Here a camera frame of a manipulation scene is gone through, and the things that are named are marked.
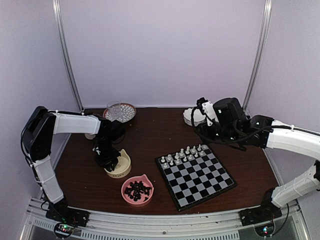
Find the white chess piece tall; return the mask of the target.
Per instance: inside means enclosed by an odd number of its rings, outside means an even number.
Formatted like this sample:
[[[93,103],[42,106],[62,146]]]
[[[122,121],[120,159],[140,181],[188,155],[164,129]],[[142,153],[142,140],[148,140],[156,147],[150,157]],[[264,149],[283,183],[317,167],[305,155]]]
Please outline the white chess piece tall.
[[[196,151],[197,151],[197,150],[196,150],[196,147],[193,146],[193,148],[191,149],[191,152],[194,154]]]
[[[185,154],[188,155],[190,153],[190,147],[187,146],[186,150],[185,150]]]

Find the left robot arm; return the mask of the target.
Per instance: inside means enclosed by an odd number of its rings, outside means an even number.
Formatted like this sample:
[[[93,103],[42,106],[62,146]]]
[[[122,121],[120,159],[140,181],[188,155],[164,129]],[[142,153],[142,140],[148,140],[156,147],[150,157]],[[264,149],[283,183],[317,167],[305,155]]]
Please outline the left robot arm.
[[[113,142],[124,133],[120,121],[110,121],[97,114],[48,110],[44,106],[35,108],[21,132],[20,147],[47,200],[55,204],[51,210],[53,215],[61,222],[69,221],[72,218],[72,211],[61,203],[65,196],[51,163],[53,136],[93,135],[96,163],[108,171],[113,171],[121,155],[113,147]]]

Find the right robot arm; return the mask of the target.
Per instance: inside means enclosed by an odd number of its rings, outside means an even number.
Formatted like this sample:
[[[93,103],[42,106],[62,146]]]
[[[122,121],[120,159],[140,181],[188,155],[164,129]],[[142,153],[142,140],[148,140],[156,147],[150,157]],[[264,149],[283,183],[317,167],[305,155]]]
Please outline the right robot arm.
[[[268,220],[276,209],[320,189],[319,132],[265,115],[250,117],[235,97],[215,103],[202,97],[191,111],[194,113],[196,110],[206,122],[193,129],[207,143],[226,145],[241,151],[253,146],[268,152],[285,152],[289,157],[303,157],[311,164],[300,175],[265,193],[261,206],[256,210],[259,220]]]

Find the black chess pieces pile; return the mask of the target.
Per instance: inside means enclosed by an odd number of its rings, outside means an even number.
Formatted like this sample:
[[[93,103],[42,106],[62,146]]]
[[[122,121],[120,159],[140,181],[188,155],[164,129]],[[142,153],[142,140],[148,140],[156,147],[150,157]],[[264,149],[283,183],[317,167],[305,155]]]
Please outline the black chess pieces pile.
[[[144,202],[149,199],[151,193],[151,187],[145,186],[142,181],[130,182],[124,190],[124,194],[127,195],[131,200],[137,202],[144,195]]]

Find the cream bowl with spout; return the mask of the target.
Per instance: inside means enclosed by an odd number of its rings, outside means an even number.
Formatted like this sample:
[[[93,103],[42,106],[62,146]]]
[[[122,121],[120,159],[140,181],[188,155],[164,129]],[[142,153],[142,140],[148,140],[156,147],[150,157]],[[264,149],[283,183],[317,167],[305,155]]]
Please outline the cream bowl with spout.
[[[127,176],[131,169],[132,169],[132,162],[130,156],[127,154],[127,152],[122,149],[120,151],[120,156],[117,157],[118,164],[115,166],[115,169],[113,171],[108,171],[107,169],[104,169],[106,174],[114,179],[120,179]]]

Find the white textured ceramic mug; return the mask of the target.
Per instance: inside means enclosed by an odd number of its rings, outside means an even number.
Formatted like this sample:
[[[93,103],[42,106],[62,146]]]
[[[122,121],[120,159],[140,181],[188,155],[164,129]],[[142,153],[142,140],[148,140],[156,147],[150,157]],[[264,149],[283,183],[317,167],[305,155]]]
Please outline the white textured ceramic mug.
[[[93,140],[96,137],[95,134],[88,134],[88,133],[85,133],[84,136],[88,140]]]

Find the white scalloped bowl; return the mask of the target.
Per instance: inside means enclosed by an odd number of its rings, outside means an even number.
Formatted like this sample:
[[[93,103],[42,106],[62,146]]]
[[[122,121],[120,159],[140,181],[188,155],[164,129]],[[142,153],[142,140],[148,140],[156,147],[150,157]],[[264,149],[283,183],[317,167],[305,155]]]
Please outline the white scalloped bowl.
[[[184,122],[187,125],[192,126],[192,121],[191,121],[192,108],[185,109],[182,115],[183,115]],[[199,109],[196,109],[193,114],[193,120],[194,120],[194,126],[197,127],[198,125],[206,121],[206,117],[201,114],[201,111]]]

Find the patterned saucer plate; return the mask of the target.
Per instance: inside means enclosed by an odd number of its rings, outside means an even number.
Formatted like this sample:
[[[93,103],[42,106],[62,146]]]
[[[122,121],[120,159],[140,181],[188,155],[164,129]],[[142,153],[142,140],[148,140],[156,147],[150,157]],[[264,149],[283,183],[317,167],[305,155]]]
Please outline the patterned saucer plate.
[[[106,108],[103,112],[103,117],[110,121],[119,121],[121,123],[126,123],[132,120],[136,115],[136,108],[129,103],[121,103],[121,117],[118,120],[111,120],[108,109]]]

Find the clear glass tumbler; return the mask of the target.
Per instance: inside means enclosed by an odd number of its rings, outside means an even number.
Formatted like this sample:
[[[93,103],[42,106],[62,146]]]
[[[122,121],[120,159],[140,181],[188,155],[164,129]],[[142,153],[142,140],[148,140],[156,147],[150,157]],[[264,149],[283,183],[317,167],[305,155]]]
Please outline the clear glass tumbler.
[[[112,121],[118,120],[122,115],[121,103],[117,100],[110,101],[107,104],[107,110],[108,110],[109,117]]]

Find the pink bowl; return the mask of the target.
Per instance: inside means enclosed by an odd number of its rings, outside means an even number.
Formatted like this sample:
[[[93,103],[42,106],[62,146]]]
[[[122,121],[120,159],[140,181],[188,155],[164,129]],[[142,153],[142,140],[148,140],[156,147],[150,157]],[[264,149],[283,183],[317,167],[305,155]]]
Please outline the pink bowl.
[[[121,186],[122,198],[133,207],[147,205],[153,194],[154,186],[146,174],[130,177]]]

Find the black and white chessboard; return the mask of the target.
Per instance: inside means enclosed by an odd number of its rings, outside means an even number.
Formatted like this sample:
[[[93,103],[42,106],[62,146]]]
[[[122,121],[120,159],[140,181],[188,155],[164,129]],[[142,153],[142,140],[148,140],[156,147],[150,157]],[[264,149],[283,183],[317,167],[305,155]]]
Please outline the black and white chessboard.
[[[231,176],[225,166],[215,156],[212,148],[207,145],[208,149],[204,151],[204,155],[200,155],[198,146],[195,146],[198,157],[195,153],[185,154],[187,161],[183,161],[183,157],[179,158],[180,163],[177,164],[175,155],[177,152],[169,153],[172,160],[168,160],[165,155],[165,162],[161,162],[162,156],[154,159],[159,172],[167,186],[169,194],[179,212],[190,209],[212,198],[215,198],[233,188],[238,184]]]

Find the aluminium frame post right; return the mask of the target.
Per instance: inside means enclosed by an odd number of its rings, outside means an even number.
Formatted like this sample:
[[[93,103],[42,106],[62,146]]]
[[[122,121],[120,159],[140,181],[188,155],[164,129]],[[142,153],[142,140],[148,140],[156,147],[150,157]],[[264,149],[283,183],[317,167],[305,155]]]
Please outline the aluminium frame post right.
[[[257,81],[257,77],[259,74],[259,70],[260,70],[260,66],[263,58],[263,52],[264,52],[267,38],[268,38],[271,17],[272,17],[272,6],[273,6],[272,0],[264,1],[264,9],[263,9],[263,16],[262,16],[261,27],[260,27],[259,40],[257,44],[256,54],[253,62],[253,67],[252,67],[248,87],[247,87],[245,98],[242,105],[242,108],[246,114],[249,112],[248,110],[249,103],[254,92],[255,83]]]

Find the aluminium frame post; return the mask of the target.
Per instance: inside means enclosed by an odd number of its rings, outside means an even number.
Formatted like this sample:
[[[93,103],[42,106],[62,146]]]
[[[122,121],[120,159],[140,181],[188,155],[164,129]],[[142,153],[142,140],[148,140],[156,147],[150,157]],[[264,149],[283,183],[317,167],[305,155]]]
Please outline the aluminium frame post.
[[[246,114],[249,112],[248,110],[249,103],[254,92],[255,83],[257,81],[257,77],[259,74],[259,70],[260,70],[260,66],[263,58],[263,52],[264,52],[267,38],[268,38],[271,17],[272,17],[272,6],[273,6],[272,0],[264,1],[264,9],[263,9],[263,16],[262,16],[261,27],[260,27],[259,40],[257,44],[256,54],[253,62],[253,67],[252,67],[248,87],[247,87],[245,98],[242,105],[242,108]]]
[[[67,40],[66,40],[64,25],[63,25],[63,18],[61,13],[61,3],[59,0],[53,0],[52,6],[53,6],[53,14],[54,14],[54,18],[57,26],[57,31],[59,35],[60,46],[62,50],[63,62],[64,62],[64,66],[67,73],[67,78],[70,83],[71,91],[75,98],[77,107],[80,112],[83,112],[84,107],[83,107],[83,103],[81,101],[79,90],[76,84],[72,63],[71,63],[71,59],[68,51]]]

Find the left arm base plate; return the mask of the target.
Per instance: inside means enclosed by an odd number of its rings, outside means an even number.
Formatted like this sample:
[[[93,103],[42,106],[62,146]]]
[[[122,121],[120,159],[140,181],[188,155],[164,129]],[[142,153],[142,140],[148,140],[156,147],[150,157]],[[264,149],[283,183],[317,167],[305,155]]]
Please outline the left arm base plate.
[[[86,227],[90,213],[66,205],[49,205],[46,218],[76,227]]]

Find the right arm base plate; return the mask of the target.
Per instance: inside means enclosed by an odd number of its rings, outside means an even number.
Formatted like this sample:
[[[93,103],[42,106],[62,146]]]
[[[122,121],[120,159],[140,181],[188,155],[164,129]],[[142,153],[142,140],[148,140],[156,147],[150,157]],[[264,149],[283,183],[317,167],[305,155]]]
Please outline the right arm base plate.
[[[282,216],[282,211],[273,204],[260,205],[258,207],[241,210],[239,216],[242,226],[249,226],[279,218]]]

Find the aluminium front rail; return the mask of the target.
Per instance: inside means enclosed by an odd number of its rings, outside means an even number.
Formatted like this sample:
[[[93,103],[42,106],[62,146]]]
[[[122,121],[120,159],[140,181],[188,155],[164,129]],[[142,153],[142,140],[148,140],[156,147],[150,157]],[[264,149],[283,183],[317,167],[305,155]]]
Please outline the aluminium front rail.
[[[42,203],[42,199],[31,198],[18,240],[59,240],[54,234],[56,221],[46,218],[44,209],[48,203]],[[75,228],[66,240],[311,240],[299,204],[293,202],[289,206],[286,221],[286,207],[281,210],[283,216],[273,220],[277,233],[272,237],[261,237],[256,233],[258,227],[268,222],[247,226],[242,224],[239,211],[244,208],[178,215],[134,215],[86,210],[89,212],[86,227]]]

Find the aluminium frame post left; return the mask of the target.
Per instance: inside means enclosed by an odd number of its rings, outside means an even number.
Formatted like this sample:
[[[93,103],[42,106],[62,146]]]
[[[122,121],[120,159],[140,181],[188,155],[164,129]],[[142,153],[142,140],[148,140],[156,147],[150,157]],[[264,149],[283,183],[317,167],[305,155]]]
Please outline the aluminium frame post left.
[[[54,18],[57,26],[57,31],[59,35],[60,46],[62,50],[63,62],[64,62],[64,66],[67,73],[67,78],[70,83],[71,91],[75,98],[77,107],[80,112],[83,112],[84,107],[83,107],[83,103],[81,101],[79,90],[76,84],[72,63],[71,63],[71,59],[68,51],[67,40],[66,40],[64,25],[63,25],[63,18],[61,13],[61,3],[59,0],[53,0],[52,6],[53,6],[53,14],[54,14]]]

